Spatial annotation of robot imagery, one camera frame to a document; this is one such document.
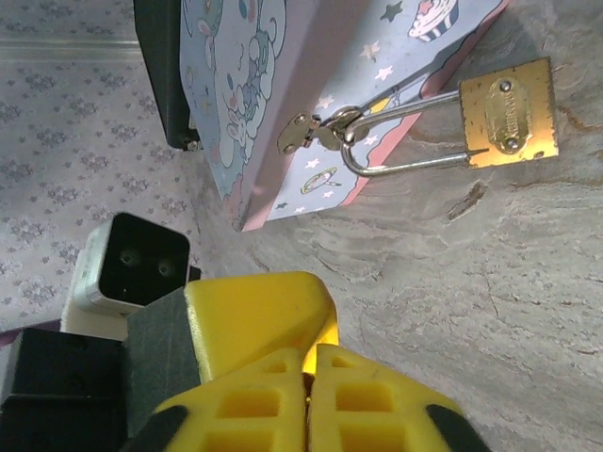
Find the gray marble floor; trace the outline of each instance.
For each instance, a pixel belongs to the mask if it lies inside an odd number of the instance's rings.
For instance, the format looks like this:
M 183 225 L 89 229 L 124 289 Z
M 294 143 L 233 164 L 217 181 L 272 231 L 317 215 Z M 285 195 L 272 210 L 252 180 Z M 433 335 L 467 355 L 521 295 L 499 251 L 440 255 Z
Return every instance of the gray marble floor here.
M 602 30 L 595 0 L 515 0 L 458 74 L 551 56 L 558 159 L 382 179 L 349 207 L 236 234 L 203 158 L 183 155 L 205 274 L 312 271 L 345 346 L 458 399 L 495 450 L 603 450 Z M 389 163 L 462 142 L 447 107 Z

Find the pastel blue box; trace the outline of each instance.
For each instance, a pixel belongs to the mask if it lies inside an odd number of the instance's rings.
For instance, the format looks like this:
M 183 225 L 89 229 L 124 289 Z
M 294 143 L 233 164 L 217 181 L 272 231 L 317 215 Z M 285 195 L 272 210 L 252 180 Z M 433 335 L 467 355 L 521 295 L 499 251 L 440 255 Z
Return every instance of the pastel blue box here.
M 183 0 L 180 69 L 233 227 L 348 204 L 367 182 L 315 140 L 277 140 L 303 111 L 377 112 L 436 94 L 509 0 Z M 354 146 L 381 165 L 419 115 Z

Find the floral wallpaper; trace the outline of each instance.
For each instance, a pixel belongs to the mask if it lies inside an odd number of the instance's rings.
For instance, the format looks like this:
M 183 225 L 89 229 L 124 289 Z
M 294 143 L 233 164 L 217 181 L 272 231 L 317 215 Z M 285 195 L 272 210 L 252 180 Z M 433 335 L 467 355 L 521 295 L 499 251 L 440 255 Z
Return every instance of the floral wallpaper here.
M 134 39 L 131 1 L 5 2 L 0 12 L 0 331 L 58 318 L 78 252 L 112 213 L 198 231 L 141 57 L 15 62 L 6 38 Z

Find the camera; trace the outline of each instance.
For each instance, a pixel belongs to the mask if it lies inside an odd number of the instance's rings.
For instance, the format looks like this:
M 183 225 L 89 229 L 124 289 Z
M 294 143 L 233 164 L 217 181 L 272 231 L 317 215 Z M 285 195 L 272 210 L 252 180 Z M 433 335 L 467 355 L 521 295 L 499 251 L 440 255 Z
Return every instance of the camera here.
M 81 253 L 71 300 L 86 311 L 129 315 L 187 282 L 188 239 L 129 213 L 92 231 Z

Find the black camera face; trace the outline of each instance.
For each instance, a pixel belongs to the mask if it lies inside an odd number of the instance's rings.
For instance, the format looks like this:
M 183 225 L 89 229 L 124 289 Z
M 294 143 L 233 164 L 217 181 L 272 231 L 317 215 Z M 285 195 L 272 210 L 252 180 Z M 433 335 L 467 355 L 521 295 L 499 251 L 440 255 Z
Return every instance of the black camera face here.
M 104 297 L 146 306 L 187 282 L 187 238 L 121 213 L 113 218 L 99 287 Z

